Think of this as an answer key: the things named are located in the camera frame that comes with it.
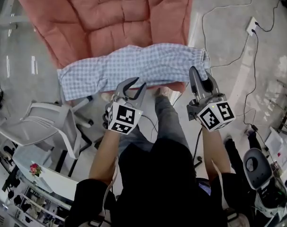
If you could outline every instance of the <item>white floor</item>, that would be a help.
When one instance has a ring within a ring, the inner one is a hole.
[[[193,0],[189,45],[204,48],[202,34],[202,16],[217,6],[247,4],[250,0]],[[204,18],[207,50],[211,58],[211,65],[227,64],[241,54],[247,33],[246,26],[252,16],[259,24],[269,29],[273,21],[273,8],[278,0],[252,0],[246,7],[230,7],[217,9]],[[23,14],[21,6],[16,2],[13,6],[15,15]],[[257,29],[259,48],[256,58],[257,86],[254,93],[248,96],[246,122],[259,128],[265,140],[269,133],[269,126],[277,126],[281,118],[280,110],[270,103],[270,99],[284,107],[286,99],[278,93],[285,92],[276,82],[280,79],[287,83],[287,9],[279,4],[275,10],[275,24],[271,32],[265,33]],[[254,88],[253,57],[256,49],[256,36],[249,37],[244,55],[229,67],[213,68],[212,73],[221,92],[225,93],[236,115],[243,113],[245,95]],[[16,30],[0,32],[0,84],[5,93],[4,113],[8,109],[12,120],[18,119],[32,100],[41,102],[55,102],[59,100],[59,84],[57,73],[48,55],[47,49],[38,39],[32,26],[19,24]],[[190,150],[193,153],[200,125],[195,121],[188,121],[186,105],[193,99],[188,87],[186,92],[176,102],[175,108],[179,113],[179,120],[185,132]],[[94,95],[94,101],[82,109],[85,117],[91,118],[94,125],[84,130],[86,135],[96,140],[103,135],[102,114],[105,102],[99,95]],[[147,92],[142,105],[144,114],[156,123],[152,92]],[[141,118],[140,129],[152,142],[156,139],[156,132],[151,134],[153,126],[146,118]],[[231,134],[241,155],[249,148],[244,136],[246,126],[243,116],[221,130],[222,137]],[[74,175],[85,177],[90,169],[94,150],[89,148],[80,157],[74,170]],[[202,139],[199,141],[197,156],[203,157]],[[199,177],[206,177],[204,165],[197,168]],[[114,191],[119,194],[121,183],[117,182]]]

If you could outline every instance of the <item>blue checkered cloth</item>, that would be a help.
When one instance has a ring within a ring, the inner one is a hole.
[[[189,69],[195,66],[202,80],[210,59],[205,50],[181,44],[154,44],[149,47],[129,45],[106,56],[76,61],[58,69],[58,78],[66,100],[113,91],[117,85],[132,77],[139,80],[132,87],[188,82]]]

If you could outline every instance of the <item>gray pants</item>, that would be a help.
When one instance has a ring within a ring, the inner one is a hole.
[[[158,135],[160,139],[174,140],[188,148],[185,134],[179,123],[178,114],[166,96],[158,96],[155,99],[155,112],[158,118]],[[144,151],[150,151],[153,143],[136,127],[128,135],[122,134],[120,137],[118,152],[121,154],[129,144],[133,143]]]

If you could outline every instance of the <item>wall socket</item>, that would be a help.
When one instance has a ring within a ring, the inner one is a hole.
[[[255,22],[257,22],[256,19],[254,17],[251,17],[251,20],[250,20],[250,22],[247,26],[247,29],[246,29],[246,31],[249,33],[250,36],[253,35],[252,29],[254,29],[256,31],[257,25],[255,24]]]

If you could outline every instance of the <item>black shirt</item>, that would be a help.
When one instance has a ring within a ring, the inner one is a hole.
[[[151,152],[129,145],[119,158],[123,190],[118,200],[109,192],[105,209],[112,226],[226,226],[221,187],[216,178],[211,196],[198,186],[192,155],[185,146],[158,139]],[[251,210],[240,179],[223,174],[224,196],[230,207],[251,222]],[[94,179],[77,184],[66,226],[96,219],[107,185]]]

